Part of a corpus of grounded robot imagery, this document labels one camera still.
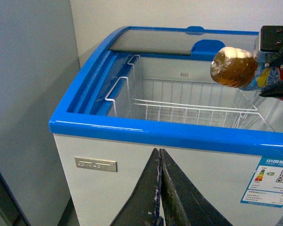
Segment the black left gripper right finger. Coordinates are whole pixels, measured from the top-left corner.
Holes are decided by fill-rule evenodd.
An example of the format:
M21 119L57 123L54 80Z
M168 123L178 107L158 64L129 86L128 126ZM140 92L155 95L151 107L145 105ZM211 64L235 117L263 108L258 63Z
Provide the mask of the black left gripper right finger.
M162 164L162 206L167 226L230 226L202 195L165 149Z

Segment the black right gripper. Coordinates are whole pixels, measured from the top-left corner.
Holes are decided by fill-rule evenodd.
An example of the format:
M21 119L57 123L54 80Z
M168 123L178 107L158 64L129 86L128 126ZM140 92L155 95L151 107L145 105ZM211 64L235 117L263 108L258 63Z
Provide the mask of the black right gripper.
M259 35L259 49L267 52L264 68L283 68L283 25L262 26ZM259 95L283 101L283 81L273 88L262 91Z

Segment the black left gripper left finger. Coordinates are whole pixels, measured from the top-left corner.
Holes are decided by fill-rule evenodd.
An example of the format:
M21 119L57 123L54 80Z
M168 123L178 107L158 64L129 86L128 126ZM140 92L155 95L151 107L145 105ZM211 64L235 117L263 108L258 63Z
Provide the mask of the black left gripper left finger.
M135 188L112 226L159 226L161 198L161 154L153 149Z

